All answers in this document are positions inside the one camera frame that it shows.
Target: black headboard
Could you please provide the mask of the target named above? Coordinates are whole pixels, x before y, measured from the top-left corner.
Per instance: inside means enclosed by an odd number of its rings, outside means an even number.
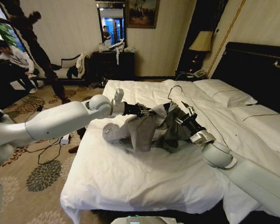
[[[229,42],[212,79],[220,79],[280,113],[279,66],[278,46]]]

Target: white shirt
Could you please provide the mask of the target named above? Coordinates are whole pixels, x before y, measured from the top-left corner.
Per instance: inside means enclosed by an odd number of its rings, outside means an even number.
[[[16,64],[22,68],[28,69],[28,72],[33,73],[34,62],[30,59],[26,52],[21,51],[15,46],[9,46],[13,55],[6,55],[1,53],[0,59],[10,60],[11,63]]]

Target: power strip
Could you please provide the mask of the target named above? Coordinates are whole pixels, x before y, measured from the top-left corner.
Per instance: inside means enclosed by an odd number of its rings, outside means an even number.
[[[70,142],[70,134],[67,134],[61,138],[60,144],[67,145]]]

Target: lamp shade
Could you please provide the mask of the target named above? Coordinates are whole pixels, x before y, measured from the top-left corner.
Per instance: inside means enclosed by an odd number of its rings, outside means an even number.
[[[195,51],[210,51],[211,50],[211,37],[212,31],[200,31],[196,40],[191,45],[189,50]]]

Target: table lamp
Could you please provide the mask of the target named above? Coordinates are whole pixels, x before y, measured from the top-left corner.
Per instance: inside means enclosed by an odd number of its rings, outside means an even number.
[[[203,52],[209,52],[211,50],[211,37],[213,31],[200,31],[194,43],[191,45],[189,50],[196,51],[196,55],[192,60],[193,68],[190,69],[190,72],[197,70],[201,67],[202,60],[205,54]]]

